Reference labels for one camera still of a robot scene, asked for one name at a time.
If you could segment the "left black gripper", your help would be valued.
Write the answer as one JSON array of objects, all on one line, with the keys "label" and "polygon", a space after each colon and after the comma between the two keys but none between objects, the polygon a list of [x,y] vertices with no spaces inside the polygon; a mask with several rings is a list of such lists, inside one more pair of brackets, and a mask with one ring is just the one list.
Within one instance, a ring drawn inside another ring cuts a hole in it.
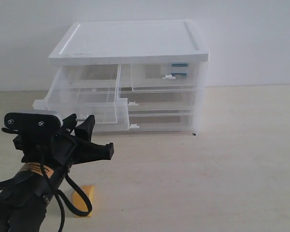
[{"label": "left black gripper", "polygon": [[39,159],[42,155],[54,163],[63,165],[63,158],[56,153],[59,147],[59,134],[68,131],[71,133],[74,129],[75,136],[90,143],[79,145],[73,157],[74,163],[88,163],[100,160],[111,160],[114,154],[114,144],[98,145],[91,143],[93,128],[95,125],[94,115],[90,115],[80,125],[76,126],[77,115],[71,114],[63,118],[63,125],[52,134],[46,133],[20,133],[13,139],[17,150],[24,153],[24,162],[31,159]]}]

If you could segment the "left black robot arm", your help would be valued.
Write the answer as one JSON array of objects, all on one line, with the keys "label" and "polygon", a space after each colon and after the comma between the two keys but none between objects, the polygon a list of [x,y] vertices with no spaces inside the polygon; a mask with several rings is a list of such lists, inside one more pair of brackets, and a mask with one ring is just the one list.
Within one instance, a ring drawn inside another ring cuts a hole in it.
[{"label": "left black robot arm", "polygon": [[70,168],[100,160],[110,160],[114,145],[92,143],[95,117],[78,124],[76,114],[61,118],[55,111],[10,112],[2,131],[14,134],[14,146],[23,152],[22,168],[0,182],[0,232],[37,232],[52,199],[60,209],[85,217],[92,201],[69,177]]}]

